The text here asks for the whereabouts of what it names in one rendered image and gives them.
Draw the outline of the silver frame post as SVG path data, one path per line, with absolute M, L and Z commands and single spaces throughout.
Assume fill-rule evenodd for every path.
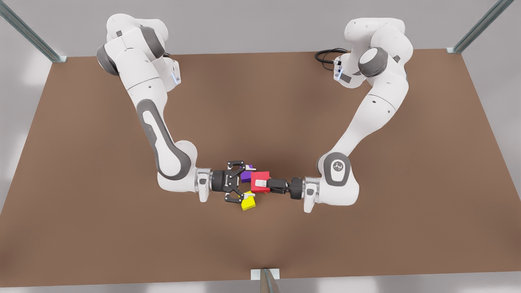
M 259 280 L 259 293 L 281 293 L 277 283 L 280 279 L 280 269 L 251 269 L 251 280 Z
M 67 56 L 57 54 L 57 52 L 38 36 L 3 0 L 0 0 L 0 16 L 52 63 L 65 63 L 67 61 Z
M 497 0 L 454 47 L 445 49 L 446 52 L 448 54 L 462 54 L 462 52 L 464 52 L 464 50 L 466 50 L 514 1 L 515 0 Z

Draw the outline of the red wooden cube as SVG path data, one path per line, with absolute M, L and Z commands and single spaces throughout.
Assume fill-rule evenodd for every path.
M 257 193 L 269 193 L 270 191 L 256 191 L 256 181 L 268 181 L 270 173 L 268 171 L 255 171 L 251 176 L 251 191 Z

